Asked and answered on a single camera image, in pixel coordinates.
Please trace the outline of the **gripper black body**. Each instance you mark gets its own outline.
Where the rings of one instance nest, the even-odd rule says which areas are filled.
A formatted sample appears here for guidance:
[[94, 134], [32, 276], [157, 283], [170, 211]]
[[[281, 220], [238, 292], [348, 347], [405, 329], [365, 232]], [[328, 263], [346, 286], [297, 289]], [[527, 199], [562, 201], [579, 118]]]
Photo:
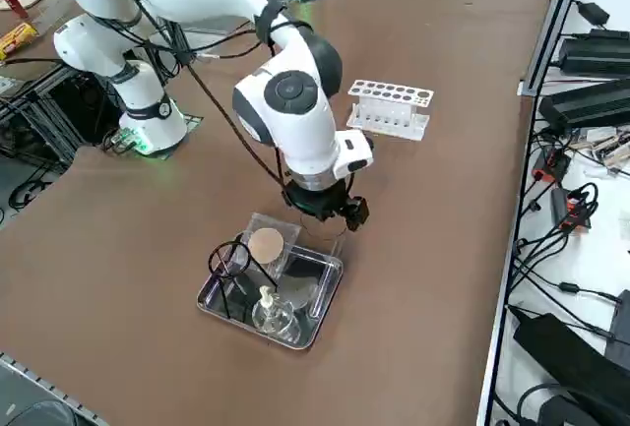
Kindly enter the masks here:
[[291, 180], [284, 186], [283, 196], [290, 206], [320, 221], [336, 215], [347, 217], [355, 207], [345, 181], [337, 181], [325, 190], [306, 190]]

